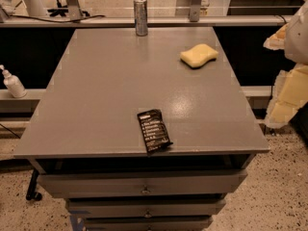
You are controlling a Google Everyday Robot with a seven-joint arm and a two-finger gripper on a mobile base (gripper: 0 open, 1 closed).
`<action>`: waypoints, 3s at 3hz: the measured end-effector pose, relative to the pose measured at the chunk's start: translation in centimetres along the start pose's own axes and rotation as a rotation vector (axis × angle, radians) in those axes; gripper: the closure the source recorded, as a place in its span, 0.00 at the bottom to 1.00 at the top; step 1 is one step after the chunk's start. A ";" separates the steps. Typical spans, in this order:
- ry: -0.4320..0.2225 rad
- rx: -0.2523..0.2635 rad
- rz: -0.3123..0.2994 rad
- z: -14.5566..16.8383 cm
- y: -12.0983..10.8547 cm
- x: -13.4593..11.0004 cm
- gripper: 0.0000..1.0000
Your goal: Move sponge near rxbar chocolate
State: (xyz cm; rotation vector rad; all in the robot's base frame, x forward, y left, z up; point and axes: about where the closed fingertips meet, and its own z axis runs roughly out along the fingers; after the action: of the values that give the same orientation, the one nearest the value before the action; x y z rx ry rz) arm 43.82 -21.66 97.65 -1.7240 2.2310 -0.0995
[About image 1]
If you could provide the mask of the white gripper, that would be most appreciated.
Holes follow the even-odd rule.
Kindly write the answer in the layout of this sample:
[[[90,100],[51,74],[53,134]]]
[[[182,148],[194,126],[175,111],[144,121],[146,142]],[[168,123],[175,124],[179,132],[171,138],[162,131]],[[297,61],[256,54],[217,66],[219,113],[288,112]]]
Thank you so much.
[[[269,128],[279,129],[308,102],[308,1],[291,18],[289,25],[283,25],[263,46],[269,50],[285,48],[285,57],[296,63],[292,70],[281,70],[276,77],[264,119]]]

